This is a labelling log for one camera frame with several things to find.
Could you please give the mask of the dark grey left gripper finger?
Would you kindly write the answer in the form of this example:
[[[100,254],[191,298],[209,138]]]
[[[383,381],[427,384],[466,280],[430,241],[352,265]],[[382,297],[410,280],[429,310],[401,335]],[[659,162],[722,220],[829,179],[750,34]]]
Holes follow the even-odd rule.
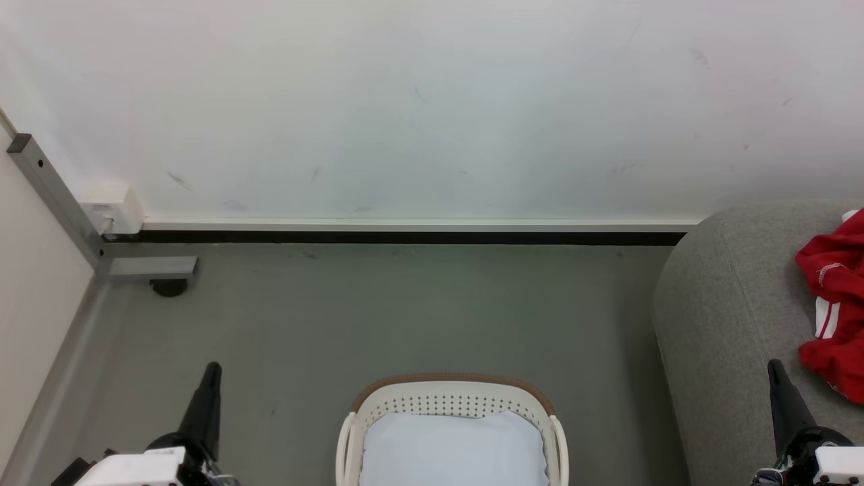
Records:
[[[208,363],[179,428],[179,436],[210,461],[219,455],[221,378],[222,366]]]

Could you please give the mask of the red garment with white stripes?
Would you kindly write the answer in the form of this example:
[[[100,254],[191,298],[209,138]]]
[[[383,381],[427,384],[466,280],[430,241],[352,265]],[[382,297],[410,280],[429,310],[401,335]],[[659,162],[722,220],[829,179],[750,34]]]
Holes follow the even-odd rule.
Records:
[[[815,299],[815,339],[799,348],[803,366],[864,406],[864,302]]]

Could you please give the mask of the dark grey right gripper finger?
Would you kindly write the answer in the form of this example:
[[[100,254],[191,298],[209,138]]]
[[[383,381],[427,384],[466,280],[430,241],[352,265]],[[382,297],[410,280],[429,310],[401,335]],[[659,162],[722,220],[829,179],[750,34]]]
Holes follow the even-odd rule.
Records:
[[[780,455],[799,431],[815,427],[817,423],[781,360],[769,360],[768,379],[774,445]]]

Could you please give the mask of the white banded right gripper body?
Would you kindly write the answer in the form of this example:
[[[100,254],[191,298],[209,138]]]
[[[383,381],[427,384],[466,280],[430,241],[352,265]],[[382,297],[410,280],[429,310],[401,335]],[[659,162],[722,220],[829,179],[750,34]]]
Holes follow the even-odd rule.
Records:
[[[802,428],[753,486],[864,486],[864,446],[827,427]]]

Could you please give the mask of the white laundry basket brown rim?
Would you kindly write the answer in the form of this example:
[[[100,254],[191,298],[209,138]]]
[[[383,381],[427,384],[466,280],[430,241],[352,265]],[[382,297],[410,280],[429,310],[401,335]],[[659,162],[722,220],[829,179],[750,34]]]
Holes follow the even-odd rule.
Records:
[[[480,419],[505,411],[521,416],[539,431],[549,486],[570,486],[566,434],[549,398],[522,379],[484,373],[411,373],[368,385],[340,428],[335,486],[359,486],[365,433],[389,413]]]

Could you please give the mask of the white and black skirting board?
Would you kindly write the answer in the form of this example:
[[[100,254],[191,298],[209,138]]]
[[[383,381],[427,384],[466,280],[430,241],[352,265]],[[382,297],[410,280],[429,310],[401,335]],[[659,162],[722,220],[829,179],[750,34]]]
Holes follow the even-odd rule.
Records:
[[[147,217],[110,244],[673,246],[700,219],[286,219]]]

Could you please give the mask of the white cloth basket lining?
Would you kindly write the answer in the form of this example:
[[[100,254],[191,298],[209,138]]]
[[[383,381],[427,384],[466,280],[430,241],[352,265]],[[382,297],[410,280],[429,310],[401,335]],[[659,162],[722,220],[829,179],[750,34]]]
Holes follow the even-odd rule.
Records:
[[[358,486],[550,486],[550,477],[540,431],[515,413],[392,413],[365,433]]]

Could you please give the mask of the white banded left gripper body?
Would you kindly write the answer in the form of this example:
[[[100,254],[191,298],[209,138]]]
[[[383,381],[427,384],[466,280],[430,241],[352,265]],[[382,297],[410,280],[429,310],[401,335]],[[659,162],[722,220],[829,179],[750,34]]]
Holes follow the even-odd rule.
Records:
[[[90,464],[76,459],[71,486],[237,486],[237,478],[219,470],[206,440],[170,433],[142,453],[107,454]]]

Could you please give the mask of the white wall socket box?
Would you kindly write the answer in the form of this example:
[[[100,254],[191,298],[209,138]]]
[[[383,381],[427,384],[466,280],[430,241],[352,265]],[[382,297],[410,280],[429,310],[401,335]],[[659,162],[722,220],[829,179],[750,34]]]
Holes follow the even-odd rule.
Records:
[[[143,209],[127,184],[93,184],[78,197],[78,204],[99,235],[133,235],[142,230]]]

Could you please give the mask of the grey metal frame profile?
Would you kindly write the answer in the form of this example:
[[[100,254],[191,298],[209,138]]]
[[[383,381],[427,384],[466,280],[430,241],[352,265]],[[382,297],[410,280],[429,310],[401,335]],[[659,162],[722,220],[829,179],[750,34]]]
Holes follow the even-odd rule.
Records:
[[[104,281],[185,281],[196,277],[198,257],[114,257],[74,195],[31,134],[13,135],[7,154]]]

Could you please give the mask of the grey fabric sofa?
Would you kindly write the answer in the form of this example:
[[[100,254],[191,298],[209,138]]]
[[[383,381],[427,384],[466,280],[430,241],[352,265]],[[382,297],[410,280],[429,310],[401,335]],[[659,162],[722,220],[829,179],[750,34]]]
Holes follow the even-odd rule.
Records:
[[[864,445],[864,407],[799,362],[815,296],[795,264],[861,199],[728,207],[685,234],[654,293],[652,323],[691,486],[749,486],[776,460],[767,364],[781,360],[822,427]]]

